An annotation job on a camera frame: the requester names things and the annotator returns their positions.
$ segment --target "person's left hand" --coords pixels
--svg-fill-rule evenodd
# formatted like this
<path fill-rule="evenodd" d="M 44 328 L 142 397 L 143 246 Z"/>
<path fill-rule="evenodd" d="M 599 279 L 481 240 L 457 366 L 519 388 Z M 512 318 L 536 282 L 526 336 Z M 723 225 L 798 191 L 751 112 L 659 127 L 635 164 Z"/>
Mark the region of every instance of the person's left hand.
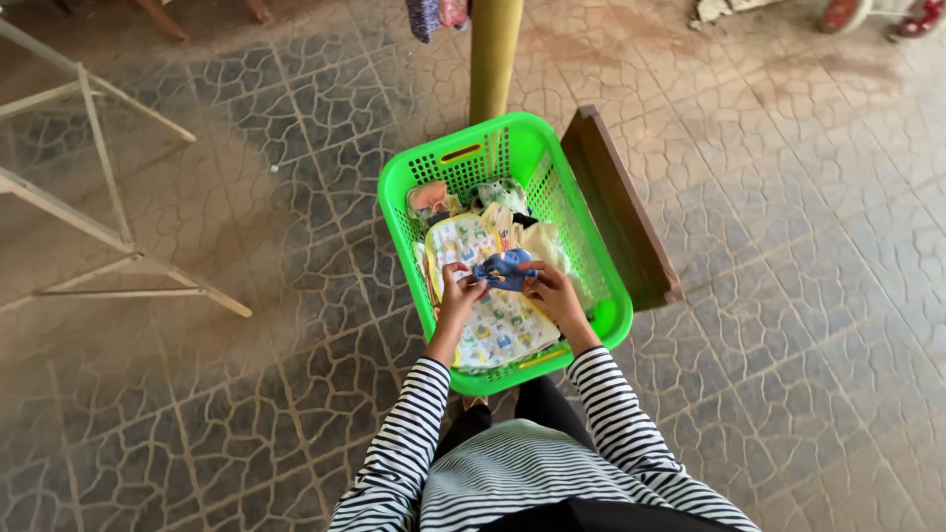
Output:
<path fill-rule="evenodd" d="M 444 292 L 441 296 L 440 314 L 437 318 L 437 329 L 433 331 L 426 354 L 447 367 L 450 367 L 453 352 L 463 336 L 473 303 L 489 290 L 486 288 L 486 279 L 477 281 L 473 275 L 459 281 L 453 280 L 454 273 L 469 271 L 469 266 L 462 262 L 451 262 L 445 265 L 442 271 Z"/>

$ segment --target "purple cloth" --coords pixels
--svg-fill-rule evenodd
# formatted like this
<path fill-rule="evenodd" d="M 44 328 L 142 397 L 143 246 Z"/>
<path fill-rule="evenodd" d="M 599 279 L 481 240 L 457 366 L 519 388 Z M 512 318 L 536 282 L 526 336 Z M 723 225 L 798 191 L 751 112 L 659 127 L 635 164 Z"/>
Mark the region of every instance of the purple cloth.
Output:
<path fill-rule="evenodd" d="M 482 264 L 473 267 L 473 276 L 486 279 L 486 286 L 510 292 L 522 292 L 526 278 L 538 276 L 536 270 L 519 270 L 518 265 L 532 260 L 522 249 L 511 249 L 490 256 Z"/>
<path fill-rule="evenodd" d="M 407 0 L 408 18 L 411 20 L 411 33 L 421 43 L 430 44 L 433 30 L 440 24 L 440 2 L 438 0 Z M 467 22 L 458 24 L 457 29 L 466 29 Z"/>

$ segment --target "striped shirt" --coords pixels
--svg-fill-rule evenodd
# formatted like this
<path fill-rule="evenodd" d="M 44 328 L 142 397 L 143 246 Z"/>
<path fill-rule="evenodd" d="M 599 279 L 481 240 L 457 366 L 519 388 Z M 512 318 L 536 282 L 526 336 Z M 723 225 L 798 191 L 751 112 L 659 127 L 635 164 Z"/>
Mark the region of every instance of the striped shirt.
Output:
<path fill-rule="evenodd" d="M 667 449 L 604 347 L 569 367 L 598 453 L 513 419 L 479 433 L 433 467 L 449 372 L 417 361 L 368 449 L 330 530 L 478 530 L 504 515 L 569 497 L 658 505 L 759 532 L 735 505 L 694 480 Z"/>

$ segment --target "dirty floor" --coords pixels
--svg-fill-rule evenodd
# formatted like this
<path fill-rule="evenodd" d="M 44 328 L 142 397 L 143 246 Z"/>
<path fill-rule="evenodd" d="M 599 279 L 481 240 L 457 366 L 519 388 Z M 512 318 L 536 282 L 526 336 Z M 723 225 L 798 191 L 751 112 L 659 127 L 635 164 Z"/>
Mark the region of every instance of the dirty floor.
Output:
<path fill-rule="evenodd" d="M 400 0 L 268 3 L 260 26 L 172 2 L 178 45 L 132 2 L 11 14 L 198 136 L 102 99 L 139 243 L 255 316 L 0 316 L 0 529 L 321 530 L 421 353 L 377 176 L 463 127 L 469 33 L 420 44 Z M 530 0 L 522 22 L 510 109 L 561 133 L 598 107 L 686 289 L 615 357 L 689 471 L 766 531 L 942 530 L 946 42 L 828 37 L 797 5 L 693 32 L 691 9 Z M 0 57 L 2 102 L 66 81 Z M 0 166 L 114 224 L 79 100 L 0 122 Z M 3 301 L 111 257 L 9 195 L 0 227 Z M 147 273 L 90 288 L 166 286 Z"/>

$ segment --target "blue baby mitten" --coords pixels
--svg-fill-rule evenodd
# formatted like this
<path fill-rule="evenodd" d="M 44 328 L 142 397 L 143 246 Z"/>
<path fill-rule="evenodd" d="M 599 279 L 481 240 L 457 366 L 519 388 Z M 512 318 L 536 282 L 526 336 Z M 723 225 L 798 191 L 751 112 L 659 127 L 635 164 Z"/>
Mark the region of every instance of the blue baby mitten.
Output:
<path fill-rule="evenodd" d="M 518 265 L 532 260 L 522 249 L 511 249 L 490 256 L 482 264 L 473 267 L 473 276 L 486 279 L 486 286 L 510 292 L 522 292 L 527 277 L 538 275 L 536 270 L 519 270 Z"/>

